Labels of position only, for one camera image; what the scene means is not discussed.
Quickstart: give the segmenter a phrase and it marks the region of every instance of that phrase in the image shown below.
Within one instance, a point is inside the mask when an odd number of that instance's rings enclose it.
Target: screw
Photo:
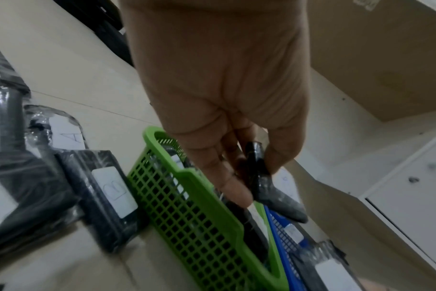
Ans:
[[[419,178],[418,177],[409,177],[408,181],[410,181],[410,183],[418,183],[419,182]]]

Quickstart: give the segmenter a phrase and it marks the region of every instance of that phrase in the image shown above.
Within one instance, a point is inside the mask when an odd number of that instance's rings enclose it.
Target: basket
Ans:
[[[304,239],[297,244],[284,230],[284,228],[290,224],[290,221],[269,210],[266,206],[264,207],[264,210],[266,211],[267,217],[270,218],[269,226],[274,235],[275,244],[279,251],[282,265],[284,266],[290,291],[306,291],[307,289],[298,272],[296,272],[295,266],[293,265],[288,253],[298,252],[301,248],[308,247],[308,241]]]
[[[143,137],[146,148],[128,175],[135,199],[201,289],[288,291],[272,233],[269,271],[244,243],[242,224],[210,182],[194,169],[180,169],[161,146],[174,147],[184,161],[176,140],[157,127],[146,128]],[[170,183],[173,178],[179,185]],[[269,230],[264,207],[255,206]]]

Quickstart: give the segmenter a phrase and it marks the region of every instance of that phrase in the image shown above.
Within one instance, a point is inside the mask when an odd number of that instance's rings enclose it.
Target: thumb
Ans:
[[[264,162],[270,174],[275,174],[301,151],[306,137],[307,111],[307,106],[301,109],[286,127],[268,129],[269,145]]]

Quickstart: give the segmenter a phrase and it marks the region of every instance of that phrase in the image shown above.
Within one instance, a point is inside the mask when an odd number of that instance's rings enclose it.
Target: tile grout line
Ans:
[[[49,95],[49,94],[46,94],[46,93],[42,93],[42,92],[39,92],[39,91],[31,90],[31,92],[39,93],[39,94],[46,95],[46,96],[49,96],[49,97],[52,97],[52,98],[56,98],[56,99],[60,99],[60,100],[63,100],[63,101],[68,101],[68,102],[76,103],[76,104],[83,105],[83,106],[86,106],[86,107],[90,107],[90,108],[93,108],[93,109],[101,110],[101,111],[104,111],[104,112],[116,114],[116,115],[119,115],[119,116],[124,116],[124,117],[130,118],[130,119],[135,119],[135,120],[143,121],[143,122],[155,125],[155,126],[159,126],[158,124],[155,124],[155,123],[143,120],[143,119],[139,119],[139,118],[123,115],[123,114],[116,113],[116,112],[113,112],[113,111],[109,111],[109,110],[106,110],[106,109],[101,109],[101,108],[93,107],[93,106],[90,106],[90,105],[87,105],[87,104],[83,104],[83,103],[79,103],[79,102],[76,102],[76,101],[71,101],[71,100],[68,100],[68,99],[52,96],[52,95]]]

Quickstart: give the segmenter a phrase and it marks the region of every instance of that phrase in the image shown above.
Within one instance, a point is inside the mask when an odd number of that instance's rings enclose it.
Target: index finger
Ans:
[[[215,148],[188,149],[183,148],[188,158],[204,173],[205,177],[227,199],[240,207],[247,208],[253,202],[250,190],[237,179],[223,164]]]

